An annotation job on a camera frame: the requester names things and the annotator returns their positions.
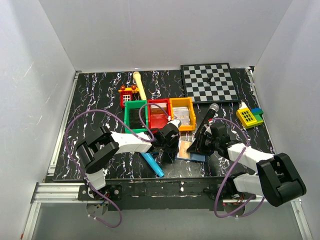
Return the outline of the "navy blue card holder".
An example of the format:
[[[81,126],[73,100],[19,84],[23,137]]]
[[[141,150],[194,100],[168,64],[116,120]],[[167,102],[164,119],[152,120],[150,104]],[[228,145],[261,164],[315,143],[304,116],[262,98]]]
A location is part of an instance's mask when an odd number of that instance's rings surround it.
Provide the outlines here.
[[[198,162],[198,163],[205,163],[207,161],[207,157],[205,155],[200,155],[196,153],[190,154],[190,159],[178,159],[177,160],[184,160],[184,161],[190,161],[190,162]]]

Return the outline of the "gold VIP credit card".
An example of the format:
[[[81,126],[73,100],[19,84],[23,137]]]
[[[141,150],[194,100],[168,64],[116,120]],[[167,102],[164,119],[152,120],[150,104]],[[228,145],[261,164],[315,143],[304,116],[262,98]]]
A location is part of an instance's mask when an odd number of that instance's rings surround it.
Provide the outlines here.
[[[178,143],[178,153],[176,155],[177,159],[189,160],[191,154],[187,152],[188,148],[191,146],[192,142],[180,140]]]

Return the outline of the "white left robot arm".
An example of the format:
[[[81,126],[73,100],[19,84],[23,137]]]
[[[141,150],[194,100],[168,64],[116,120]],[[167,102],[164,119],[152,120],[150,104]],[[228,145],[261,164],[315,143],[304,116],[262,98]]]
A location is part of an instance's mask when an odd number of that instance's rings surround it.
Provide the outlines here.
[[[84,165],[84,172],[89,183],[96,190],[100,190],[106,186],[103,169],[117,154],[157,153],[160,150],[176,154],[179,149],[180,126],[179,120],[169,121],[153,134],[153,142],[144,141],[151,139],[150,133],[146,131],[134,135],[117,133],[102,126],[80,141],[75,149],[80,162]]]

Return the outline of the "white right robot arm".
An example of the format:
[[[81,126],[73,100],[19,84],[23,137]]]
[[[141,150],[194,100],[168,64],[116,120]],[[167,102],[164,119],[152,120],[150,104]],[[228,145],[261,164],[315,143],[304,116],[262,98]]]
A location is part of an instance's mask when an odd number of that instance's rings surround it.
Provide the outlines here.
[[[188,153],[221,157],[252,169],[232,178],[237,192],[259,195],[274,207],[307,193],[307,188],[291,158],[285,153],[271,154],[232,140],[223,123],[204,125]]]

